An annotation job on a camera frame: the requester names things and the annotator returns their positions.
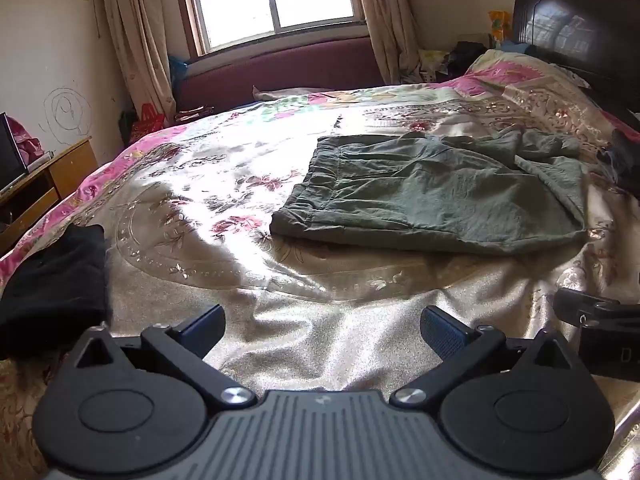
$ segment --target window sill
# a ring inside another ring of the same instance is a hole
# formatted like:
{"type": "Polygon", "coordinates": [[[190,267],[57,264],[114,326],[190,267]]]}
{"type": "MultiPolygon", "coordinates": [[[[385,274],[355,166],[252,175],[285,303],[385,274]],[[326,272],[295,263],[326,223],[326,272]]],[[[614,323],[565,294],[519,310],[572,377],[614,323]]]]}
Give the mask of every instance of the window sill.
{"type": "Polygon", "coordinates": [[[365,22],[333,23],[331,25],[271,34],[270,36],[227,46],[192,60],[187,70],[187,77],[269,52],[277,52],[323,41],[363,38],[368,35],[369,30],[365,22]]]}

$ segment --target window frame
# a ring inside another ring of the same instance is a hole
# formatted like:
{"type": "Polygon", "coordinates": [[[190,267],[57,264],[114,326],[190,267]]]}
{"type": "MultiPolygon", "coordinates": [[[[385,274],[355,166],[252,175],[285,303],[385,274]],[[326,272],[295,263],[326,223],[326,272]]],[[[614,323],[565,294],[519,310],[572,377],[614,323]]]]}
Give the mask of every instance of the window frame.
{"type": "Polygon", "coordinates": [[[273,38],[290,36],[292,34],[299,34],[301,32],[308,32],[312,30],[323,30],[328,28],[365,24],[362,0],[351,0],[351,6],[353,7],[353,16],[282,27],[280,25],[280,17],[278,15],[276,0],[269,0],[271,19],[274,26],[273,32],[257,34],[249,38],[242,38],[240,40],[233,41],[231,43],[217,45],[215,49],[212,50],[206,32],[207,29],[205,27],[204,17],[202,15],[200,0],[178,0],[178,6],[180,7],[180,15],[182,16],[182,24],[184,26],[184,33],[186,36],[187,46],[191,58],[189,61],[192,63],[201,59],[205,59],[207,57],[215,56],[216,54],[219,54],[221,52],[226,52],[233,48],[245,46],[248,44],[260,43],[263,41],[269,41],[273,38]]]}

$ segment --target yellow bag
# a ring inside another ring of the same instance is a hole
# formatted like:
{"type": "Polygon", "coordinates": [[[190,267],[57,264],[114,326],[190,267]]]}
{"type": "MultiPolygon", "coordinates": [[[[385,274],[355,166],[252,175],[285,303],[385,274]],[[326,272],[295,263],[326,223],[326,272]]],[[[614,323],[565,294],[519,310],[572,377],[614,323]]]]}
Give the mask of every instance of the yellow bag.
{"type": "Polygon", "coordinates": [[[508,40],[511,37],[511,14],[506,10],[490,10],[489,18],[495,41],[508,40]]]}

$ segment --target green folded clothing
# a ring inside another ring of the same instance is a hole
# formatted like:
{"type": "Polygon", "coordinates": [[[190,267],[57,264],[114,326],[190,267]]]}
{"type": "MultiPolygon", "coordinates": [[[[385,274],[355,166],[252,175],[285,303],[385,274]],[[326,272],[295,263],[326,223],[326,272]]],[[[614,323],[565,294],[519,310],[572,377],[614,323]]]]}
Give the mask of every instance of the green folded clothing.
{"type": "Polygon", "coordinates": [[[271,232],[365,247],[519,254],[581,239],[579,143],[496,137],[322,137],[271,232]]]}

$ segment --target wooden headboard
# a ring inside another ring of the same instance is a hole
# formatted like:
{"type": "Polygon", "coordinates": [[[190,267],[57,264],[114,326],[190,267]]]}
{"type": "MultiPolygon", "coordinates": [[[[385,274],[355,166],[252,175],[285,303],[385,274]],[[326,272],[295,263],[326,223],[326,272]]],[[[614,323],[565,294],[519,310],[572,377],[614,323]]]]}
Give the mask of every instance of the wooden headboard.
{"type": "Polygon", "coordinates": [[[516,0],[513,37],[640,112],[640,0],[516,0]]]}

